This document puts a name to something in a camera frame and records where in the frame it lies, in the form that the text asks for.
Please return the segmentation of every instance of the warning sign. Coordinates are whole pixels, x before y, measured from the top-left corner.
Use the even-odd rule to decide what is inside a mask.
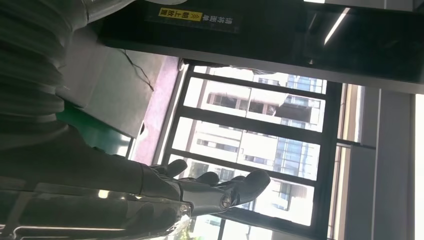
[[[181,10],[181,9],[171,9],[171,8],[164,8],[164,7],[161,7],[159,11],[160,17],[183,19],[183,20],[190,20],[190,21],[196,21],[196,22],[200,22],[202,20],[202,15],[203,15],[202,12],[187,11],[187,10]]]
[[[188,6],[178,9],[178,6],[166,8],[158,4],[149,4],[144,20],[238,34],[243,18],[235,12],[216,9],[198,9]]]

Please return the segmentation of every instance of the black window frame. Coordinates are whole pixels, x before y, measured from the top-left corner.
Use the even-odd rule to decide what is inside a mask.
[[[184,106],[184,100],[191,78],[325,100],[322,132]],[[190,65],[182,82],[180,95],[176,104],[174,118],[169,130],[168,139],[165,144],[161,164],[167,165],[171,155],[177,155],[185,159],[194,159],[199,162],[205,162],[241,171],[251,172],[257,169],[253,166],[247,166],[236,162],[229,162],[222,159],[172,148],[180,118],[189,118],[197,121],[204,121],[242,129],[244,131],[252,131],[264,135],[273,135],[276,137],[318,144],[320,145],[320,152],[316,180],[310,180],[307,178],[267,170],[270,177],[274,179],[314,187],[313,208],[310,226],[301,225],[277,217],[270,217],[257,212],[242,209],[240,207],[233,207],[227,212],[218,213],[215,214],[215,216],[223,218],[224,222],[222,225],[225,225],[225,220],[231,220],[273,231],[293,233],[311,239],[326,239],[330,217],[330,203],[335,164],[334,159],[336,156],[336,146],[338,143],[337,134],[339,126],[338,123],[341,95],[342,84],[337,82],[328,81],[326,85],[326,93],[323,94],[288,88],[284,86],[263,84],[254,81],[245,81],[236,78],[194,72],[194,66]]]

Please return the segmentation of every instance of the yellow sticker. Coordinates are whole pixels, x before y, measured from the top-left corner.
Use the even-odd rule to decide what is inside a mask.
[[[173,18],[173,19],[183,19],[200,22],[202,20],[202,12],[196,11],[187,11],[181,9],[171,9],[161,7],[159,11],[159,17]]]

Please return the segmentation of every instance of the cable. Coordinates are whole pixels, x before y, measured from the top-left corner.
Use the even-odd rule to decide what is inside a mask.
[[[142,80],[145,84],[147,84],[147,85],[150,87],[150,89],[151,89],[152,91],[155,91],[155,89],[153,88],[153,86],[152,86],[152,84],[151,84],[151,82],[150,82],[150,80],[149,80],[149,77],[147,76],[147,74],[145,73],[145,71],[143,70],[143,68],[142,68],[141,66],[139,66],[139,65],[135,64],[135,63],[133,62],[133,60],[131,60],[131,57],[130,57],[130,56],[128,56],[127,50],[125,50],[125,49],[120,49],[120,52],[121,52],[122,54],[124,54],[124,55],[125,55],[125,57],[126,57],[126,59],[128,60],[128,62],[132,65],[132,67],[134,68],[134,72],[135,72],[135,74],[137,75],[137,77],[138,77],[139,79],[141,79],[141,80]],[[139,72],[137,71],[137,69],[140,69],[140,70],[141,70],[141,72],[143,73],[143,75],[144,75],[144,77],[145,77],[145,80],[144,80],[144,78],[143,78],[142,76],[140,76],[140,74],[139,74]]]

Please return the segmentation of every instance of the building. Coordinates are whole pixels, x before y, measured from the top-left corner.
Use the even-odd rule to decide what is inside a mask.
[[[207,69],[199,66],[195,71],[315,93],[325,93],[326,89],[325,80],[283,73],[254,75],[249,70],[231,67]],[[317,132],[323,128],[325,100],[196,78],[191,79],[188,91],[190,94],[184,100],[188,107]],[[311,180],[317,177],[320,147],[316,144],[188,118],[180,119],[176,139],[178,141],[173,144],[175,149]],[[225,182],[248,174],[195,159],[185,160],[188,168],[180,178],[196,178],[205,172],[215,172]],[[308,226],[313,195],[312,187],[273,179],[255,201],[239,207]],[[233,224],[242,228],[239,223]],[[192,230],[194,234],[206,229],[214,232],[210,228],[215,226],[219,229],[219,225],[220,218],[202,216],[197,218]],[[246,230],[237,232],[255,234],[250,226],[245,227]],[[261,236],[266,235],[264,229],[258,228],[257,231],[262,231]]]

